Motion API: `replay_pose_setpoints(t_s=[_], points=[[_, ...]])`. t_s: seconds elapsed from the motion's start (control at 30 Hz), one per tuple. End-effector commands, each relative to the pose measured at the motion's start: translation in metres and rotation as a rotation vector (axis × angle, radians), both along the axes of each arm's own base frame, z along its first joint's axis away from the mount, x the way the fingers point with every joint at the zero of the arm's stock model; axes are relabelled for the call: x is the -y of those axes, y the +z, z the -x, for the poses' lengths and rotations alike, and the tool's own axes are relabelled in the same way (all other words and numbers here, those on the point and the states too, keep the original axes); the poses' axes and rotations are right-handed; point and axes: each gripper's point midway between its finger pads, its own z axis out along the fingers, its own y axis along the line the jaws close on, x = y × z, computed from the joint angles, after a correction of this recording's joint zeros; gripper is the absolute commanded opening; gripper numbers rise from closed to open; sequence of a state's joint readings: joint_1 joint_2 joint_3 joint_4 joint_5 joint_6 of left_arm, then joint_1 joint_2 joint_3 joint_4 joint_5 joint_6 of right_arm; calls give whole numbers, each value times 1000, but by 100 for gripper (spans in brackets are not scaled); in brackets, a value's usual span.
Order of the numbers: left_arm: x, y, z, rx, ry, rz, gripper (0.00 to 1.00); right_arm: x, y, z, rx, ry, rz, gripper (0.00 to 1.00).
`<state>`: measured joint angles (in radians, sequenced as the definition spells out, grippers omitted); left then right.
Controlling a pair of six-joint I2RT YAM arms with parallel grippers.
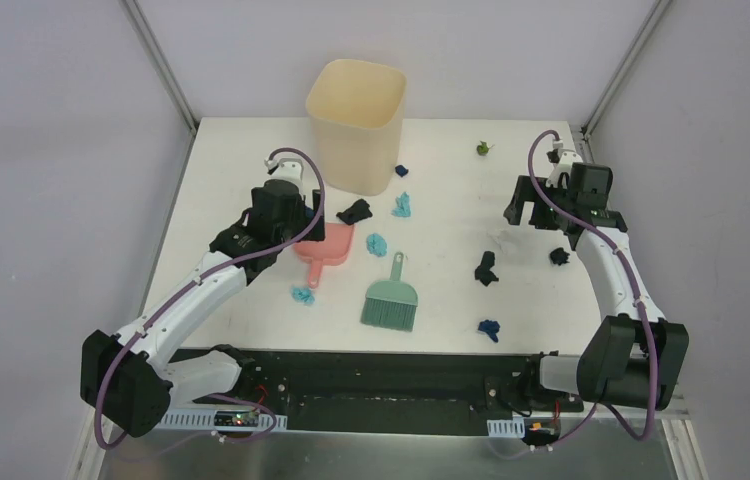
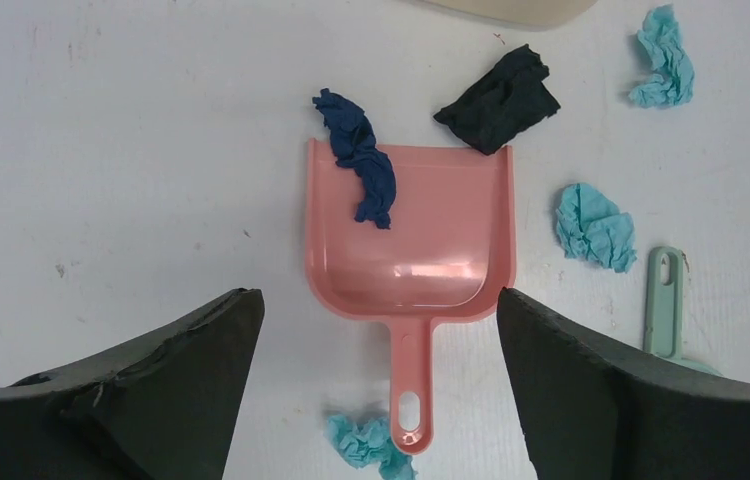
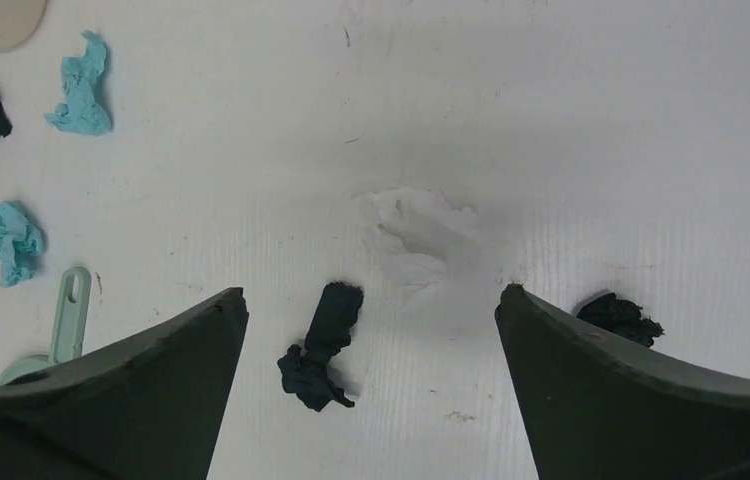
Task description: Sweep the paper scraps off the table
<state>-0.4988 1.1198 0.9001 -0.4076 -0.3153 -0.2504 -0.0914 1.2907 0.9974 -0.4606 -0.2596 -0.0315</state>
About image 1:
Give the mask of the small black scrap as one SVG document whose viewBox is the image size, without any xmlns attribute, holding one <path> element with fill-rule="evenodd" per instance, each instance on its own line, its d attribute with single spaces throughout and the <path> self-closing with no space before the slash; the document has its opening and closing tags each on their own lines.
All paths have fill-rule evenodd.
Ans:
<svg viewBox="0 0 750 480">
<path fill-rule="evenodd" d="M 549 253 L 550 262 L 556 266 L 562 266 L 569 263 L 570 253 L 563 247 L 558 247 Z"/>
</svg>

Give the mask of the pink plastic dustpan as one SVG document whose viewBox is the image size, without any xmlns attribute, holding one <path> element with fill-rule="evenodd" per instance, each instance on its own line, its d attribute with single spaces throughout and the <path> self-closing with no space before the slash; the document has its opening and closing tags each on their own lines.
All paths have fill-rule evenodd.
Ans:
<svg viewBox="0 0 750 480">
<path fill-rule="evenodd" d="M 296 256 L 309 265 L 307 286 L 310 289 L 319 286 L 326 266 L 339 266 L 346 261 L 354 232 L 354 225 L 326 223 L 325 238 L 322 241 L 302 241 L 293 246 Z"/>
</svg>

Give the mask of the green paper scrap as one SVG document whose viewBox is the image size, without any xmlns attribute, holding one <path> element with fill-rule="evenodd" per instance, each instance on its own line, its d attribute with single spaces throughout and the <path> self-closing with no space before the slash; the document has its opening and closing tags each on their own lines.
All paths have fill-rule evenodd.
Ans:
<svg viewBox="0 0 750 480">
<path fill-rule="evenodd" d="M 486 141 L 480 141 L 476 146 L 476 153 L 481 157 L 486 157 L 493 147 L 493 144 L 488 144 Z"/>
</svg>

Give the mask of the green hand brush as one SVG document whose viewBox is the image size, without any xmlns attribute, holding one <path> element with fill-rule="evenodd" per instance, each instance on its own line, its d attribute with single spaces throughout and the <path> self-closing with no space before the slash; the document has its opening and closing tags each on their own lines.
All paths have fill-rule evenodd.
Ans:
<svg viewBox="0 0 750 480">
<path fill-rule="evenodd" d="M 416 289 L 402 277 L 406 256 L 396 252 L 388 279 L 372 283 L 366 290 L 361 323 L 364 325 L 411 332 L 419 305 Z"/>
</svg>

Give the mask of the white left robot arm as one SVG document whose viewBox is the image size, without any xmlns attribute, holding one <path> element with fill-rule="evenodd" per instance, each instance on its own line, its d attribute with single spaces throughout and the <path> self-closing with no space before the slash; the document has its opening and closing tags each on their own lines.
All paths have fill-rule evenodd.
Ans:
<svg viewBox="0 0 750 480">
<path fill-rule="evenodd" d="M 110 420 L 124 436 L 151 431 L 167 411 L 221 394 L 232 404 L 248 402 L 256 378 L 249 359 L 232 347 L 175 361 L 183 342 L 223 303 L 241 293 L 278 254 L 302 240 L 324 235 L 324 198 L 313 190 L 308 206 L 299 187 L 268 180 L 251 191 L 251 206 L 220 231 L 171 296 L 114 334 L 97 330 L 82 346 L 82 399 L 94 409 L 99 445 L 115 447 L 103 434 Z"/>
</svg>

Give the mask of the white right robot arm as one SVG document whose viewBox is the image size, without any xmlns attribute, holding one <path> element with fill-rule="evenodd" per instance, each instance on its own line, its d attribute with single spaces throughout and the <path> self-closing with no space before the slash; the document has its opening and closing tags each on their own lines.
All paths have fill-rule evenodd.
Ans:
<svg viewBox="0 0 750 480">
<path fill-rule="evenodd" d="M 621 213 L 608 207 L 613 172 L 574 163 L 557 180 L 519 176 L 504 217 L 511 225 L 532 203 L 538 230 L 560 231 L 588 272 L 601 322 L 579 356 L 538 354 L 518 384 L 534 410 L 567 393 L 588 402 L 662 411 L 671 402 L 689 346 L 684 325 L 672 323 L 645 288 Z"/>
</svg>

